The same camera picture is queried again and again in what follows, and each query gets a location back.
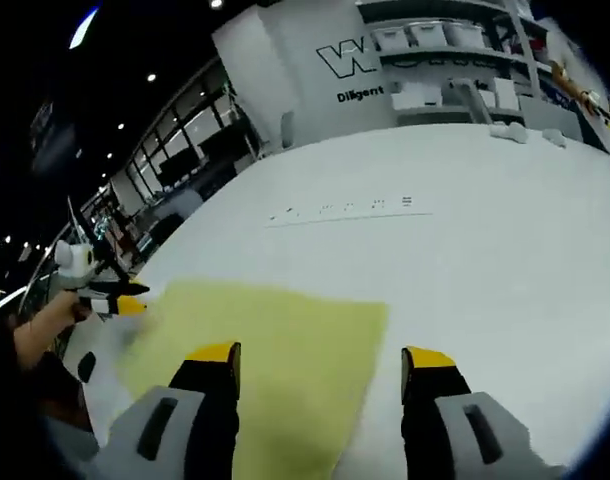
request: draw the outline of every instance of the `yellow towel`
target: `yellow towel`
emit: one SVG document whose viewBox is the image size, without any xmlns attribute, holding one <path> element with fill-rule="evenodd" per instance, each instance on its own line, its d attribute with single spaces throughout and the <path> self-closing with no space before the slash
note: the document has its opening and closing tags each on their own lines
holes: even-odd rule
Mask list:
<svg viewBox="0 0 610 480">
<path fill-rule="evenodd" d="M 241 342 L 234 478 L 330 478 L 374 372 L 385 305 L 185 281 L 150 312 L 119 365 L 135 397 L 167 385 L 197 347 Z"/>
</svg>

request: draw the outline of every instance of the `yellow cloth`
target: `yellow cloth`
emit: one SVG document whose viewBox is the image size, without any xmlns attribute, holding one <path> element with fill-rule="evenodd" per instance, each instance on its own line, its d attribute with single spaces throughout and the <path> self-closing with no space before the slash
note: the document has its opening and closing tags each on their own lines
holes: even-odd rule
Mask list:
<svg viewBox="0 0 610 480">
<path fill-rule="evenodd" d="M 150 311 L 119 365 L 136 398 L 167 385 L 197 347 L 239 341 L 234 478 L 330 478 L 374 372 L 385 305 L 188 281 L 171 285 Z"/>
</svg>

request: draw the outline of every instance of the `shelving unit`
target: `shelving unit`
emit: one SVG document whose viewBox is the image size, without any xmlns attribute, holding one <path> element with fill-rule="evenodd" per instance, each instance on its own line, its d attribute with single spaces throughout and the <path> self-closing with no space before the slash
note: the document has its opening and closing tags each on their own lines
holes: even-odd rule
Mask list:
<svg viewBox="0 0 610 480">
<path fill-rule="evenodd" d="M 454 19 L 482 25 L 494 48 L 466 48 L 456 46 L 410 46 L 398 50 L 378 52 L 383 65 L 407 67 L 427 59 L 452 59 L 455 68 L 458 60 L 470 60 L 476 67 L 497 67 L 501 72 L 509 69 L 527 72 L 530 94 L 540 98 L 540 78 L 551 78 L 551 67 L 533 58 L 528 35 L 545 40 L 547 29 L 538 23 L 520 17 L 514 0 L 358 0 L 356 6 L 365 24 L 372 30 L 404 27 L 420 19 Z M 526 55 L 502 51 L 499 36 L 504 31 L 515 32 Z M 489 108 L 493 119 L 523 119 L 518 110 Z M 397 111 L 399 124 L 467 121 L 464 106 L 426 106 Z"/>
</svg>

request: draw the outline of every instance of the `white tabletop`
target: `white tabletop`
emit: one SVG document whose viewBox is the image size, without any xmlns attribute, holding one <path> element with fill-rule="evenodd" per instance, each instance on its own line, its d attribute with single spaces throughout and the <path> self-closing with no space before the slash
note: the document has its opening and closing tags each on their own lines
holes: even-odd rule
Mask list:
<svg viewBox="0 0 610 480">
<path fill-rule="evenodd" d="M 336 478 L 406 478 L 405 345 L 453 357 L 473 391 L 529 428 L 549 464 L 569 465 L 608 408 L 610 157 L 538 132 L 520 145 L 487 131 L 397 128 L 265 159 L 139 275 L 158 291 L 207 277 L 391 306 Z M 421 215 L 399 216 L 409 212 Z"/>
</svg>

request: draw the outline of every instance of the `yellow object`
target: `yellow object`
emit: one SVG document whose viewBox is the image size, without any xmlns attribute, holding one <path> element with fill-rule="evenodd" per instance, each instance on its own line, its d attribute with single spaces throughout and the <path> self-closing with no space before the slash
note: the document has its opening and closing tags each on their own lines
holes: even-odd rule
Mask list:
<svg viewBox="0 0 610 480">
<path fill-rule="evenodd" d="M 229 352 L 235 345 L 234 342 L 220 343 L 218 345 L 208 345 L 192 352 L 185 360 L 193 360 L 195 362 L 223 362 L 227 363 Z"/>
<path fill-rule="evenodd" d="M 116 299 L 119 315 L 139 315 L 147 310 L 147 306 L 136 297 L 121 295 Z"/>
<path fill-rule="evenodd" d="M 148 311 L 149 328 L 119 365 L 135 397 L 167 385 L 199 345 L 236 339 L 244 354 L 234 478 L 331 477 L 374 372 L 385 305 L 197 281 L 171 285 Z"/>
<path fill-rule="evenodd" d="M 429 367 L 454 367 L 456 363 L 447 355 L 434 350 L 425 350 L 418 347 L 407 347 L 407 350 L 412 354 L 414 368 L 429 368 Z"/>
</svg>

